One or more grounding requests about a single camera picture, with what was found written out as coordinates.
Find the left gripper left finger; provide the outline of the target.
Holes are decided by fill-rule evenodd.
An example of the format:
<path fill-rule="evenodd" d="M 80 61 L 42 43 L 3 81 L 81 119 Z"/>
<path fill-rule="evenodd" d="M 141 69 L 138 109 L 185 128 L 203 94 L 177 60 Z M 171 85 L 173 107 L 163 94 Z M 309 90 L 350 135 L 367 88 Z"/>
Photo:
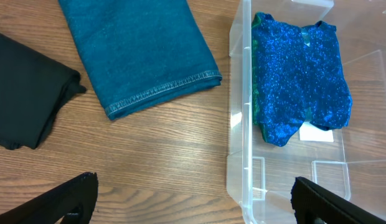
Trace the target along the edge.
<path fill-rule="evenodd" d="M 12 210 L 0 214 L 3 224 L 88 224 L 98 198 L 96 173 L 85 172 Z"/>

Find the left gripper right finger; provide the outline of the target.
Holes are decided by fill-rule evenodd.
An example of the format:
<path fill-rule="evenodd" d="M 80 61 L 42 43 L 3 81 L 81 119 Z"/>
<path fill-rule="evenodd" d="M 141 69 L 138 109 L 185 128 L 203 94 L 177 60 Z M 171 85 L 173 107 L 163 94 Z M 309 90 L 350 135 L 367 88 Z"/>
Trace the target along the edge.
<path fill-rule="evenodd" d="M 297 224 L 386 224 L 305 177 L 295 178 L 291 205 Z"/>

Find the blue sparkly cloth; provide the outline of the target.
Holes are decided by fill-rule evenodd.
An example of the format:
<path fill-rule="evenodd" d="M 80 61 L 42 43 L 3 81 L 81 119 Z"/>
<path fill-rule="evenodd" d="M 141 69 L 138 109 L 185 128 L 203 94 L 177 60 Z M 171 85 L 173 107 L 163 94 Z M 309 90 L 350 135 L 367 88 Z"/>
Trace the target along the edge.
<path fill-rule="evenodd" d="M 324 21 L 298 27 L 255 14 L 252 120 L 266 143 L 285 146 L 306 121 L 322 131 L 348 126 L 353 99 L 336 31 Z"/>

